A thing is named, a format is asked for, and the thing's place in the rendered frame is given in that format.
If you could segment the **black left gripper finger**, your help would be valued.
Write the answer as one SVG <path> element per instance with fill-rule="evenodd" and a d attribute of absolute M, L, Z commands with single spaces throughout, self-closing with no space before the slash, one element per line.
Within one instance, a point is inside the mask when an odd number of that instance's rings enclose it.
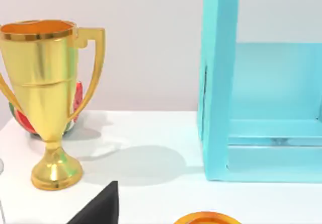
<path fill-rule="evenodd" d="M 118 182 L 109 183 L 66 224 L 118 224 Z"/>

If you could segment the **orange gold cup rim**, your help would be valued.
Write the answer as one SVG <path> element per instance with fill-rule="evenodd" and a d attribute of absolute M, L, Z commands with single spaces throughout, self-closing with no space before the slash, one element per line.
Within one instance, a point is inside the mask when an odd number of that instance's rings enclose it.
<path fill-rule="evenodd" d="M 213 211 L 199 211 L 187 214 L 177 221 L 174 224 L 241 224 L 235 218 Z"/>

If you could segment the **gold trophy cup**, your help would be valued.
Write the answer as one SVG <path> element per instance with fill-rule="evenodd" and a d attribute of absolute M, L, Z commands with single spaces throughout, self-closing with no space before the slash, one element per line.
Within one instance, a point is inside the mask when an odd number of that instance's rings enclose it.
<path fill-rule="evenodd" d="M 95 43 L 94 67 L 88 90 L 77 110 L 78 50 Z M 0 52 L 9 76 L 0 74 L 0 91 L 31 123 L 45 142 L 45 153 L 31 174 L 35 187 L 61 190 L 83 175 L 80 162 L 62 147 L 69 122 L 91 100 L 98 85 L 104 58 L 103 28 L 78 27 L 66 20 L 30 20 L 0 26 Z"/>

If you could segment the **light blue rack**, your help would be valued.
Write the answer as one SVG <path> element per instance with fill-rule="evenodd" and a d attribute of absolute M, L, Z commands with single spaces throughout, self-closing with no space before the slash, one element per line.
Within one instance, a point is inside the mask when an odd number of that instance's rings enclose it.
<path fill-rule="evenodd" d="M 238 43 L 239 0 L 203 0 L 197 111 L 212 181 L 322 183 L 322 42 Z"/>

